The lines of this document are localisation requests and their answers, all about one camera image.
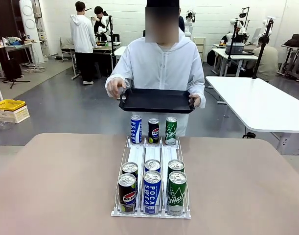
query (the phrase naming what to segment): white wall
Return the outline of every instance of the white wall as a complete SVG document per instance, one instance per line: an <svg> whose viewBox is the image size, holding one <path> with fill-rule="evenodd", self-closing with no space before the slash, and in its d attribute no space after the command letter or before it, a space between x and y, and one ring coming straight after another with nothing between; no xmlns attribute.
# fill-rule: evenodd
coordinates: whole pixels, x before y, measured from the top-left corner
<svg viewBox="0 0 299 235"><path fill-rule="evenodd" d="M69 16L75 14L77 0L40 0L51 54L60 53L60 37L69 37ZM114 31L120 34L123 45L142 36L145 29L146 0L84 0L86 7L100 5L114 17ZM180 0L182 16L193 8L196 23L193 37L206 37L206 53L212 44L218 43L227 34L230 19L237 17L242 7L250 6L248 32L253 35L267 16L277 17L271 45L279 46L299 33L299 0ZM86 16L93 16L93 9Z"/></svg>

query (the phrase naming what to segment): person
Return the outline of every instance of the person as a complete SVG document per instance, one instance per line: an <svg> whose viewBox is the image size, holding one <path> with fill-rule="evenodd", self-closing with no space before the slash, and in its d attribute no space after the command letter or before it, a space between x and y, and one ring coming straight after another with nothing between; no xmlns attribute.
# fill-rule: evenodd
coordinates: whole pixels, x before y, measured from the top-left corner
<svg viewBox="0 0 299 235"><path fill-rule="evenodd" d="M182 16L179 16L179 28L185 32L185 23L184 23L184 19Z"/></svg>
<svg viewBox="0 0 299 235"><path fill-rule="evenodd" d="M94 10L95 14L96 14L96 18L94 18L94 20L96 20L96 23L94 25L94 33L97 34L98 33L98 28L99 27L103 27L103 28L106 28L107 25L103 25L102 22L101 22L101 18L103 16L108 16L107 12L104 11L104 9L102 9L102 7L100 6L97 6L95 7L95 10ZM105 42L107 41L107 37L105 34L101 34L101 41L102 42Z"/></svg>
<svg viewBox="0 0 299 235"><path fill-rule="evenodd" d="M74 43L76 63L81 71L84 85L92 85L95 71L93 47L97 48L91 21L85 17L85 4L75 4L77 15L71 15L70 27Z"/></svg>
<svg viewBox="0 0 299 235"><path fill-rule="evenodd" d="M194 106L204 108L205 79L196 45L178 27L179 0L147 0L146 37L131 42L120 58L105 88L109 97L118 98L125 89L134 88L188 91ZM142 131L148 133L148 120L160 120L160 134L167 117L178 120L177 136L184 136L187 114L137 113L142 117Z"/></svg>
<svg viewBox="0 0 299 235"><path fill-rule="evenodd" d="M269 37L266 40L266 47L263 50L261 61L259 64L257 78L261 78L266 82L270 82L274 78L278 67L278 51L274 47L269 45ZM253 50L255 56L259 56L261 51L261 45L263 43L263 37L258 40L258 48ZM242 77L252 77L256 61L251 61L246 66L245 74L241 74Z"/></svg>

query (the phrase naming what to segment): white sneaker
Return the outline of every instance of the white sneaker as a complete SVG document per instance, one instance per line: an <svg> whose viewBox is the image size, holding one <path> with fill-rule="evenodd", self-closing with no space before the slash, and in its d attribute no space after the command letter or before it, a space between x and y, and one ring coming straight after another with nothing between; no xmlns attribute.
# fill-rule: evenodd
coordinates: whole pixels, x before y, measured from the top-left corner
<svg viewBox="0 0 299 235"><path fill-rule="evenodd" d="M94 84L94 82L93 81L92 82L83 81L83 84L84 85L92 85L92 84Z"/></svg>

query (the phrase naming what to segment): pocari sweat can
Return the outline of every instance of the pocari sweat can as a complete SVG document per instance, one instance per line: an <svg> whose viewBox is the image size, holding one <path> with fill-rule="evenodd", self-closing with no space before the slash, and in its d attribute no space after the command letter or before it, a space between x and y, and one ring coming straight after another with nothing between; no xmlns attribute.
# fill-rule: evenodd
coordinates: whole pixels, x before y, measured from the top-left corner
<svg viewBox="0 0 299 235"><path fill-rule="evenodd" d="M131 140L132 143L141 143L141 116L131 116Z"/></svg>

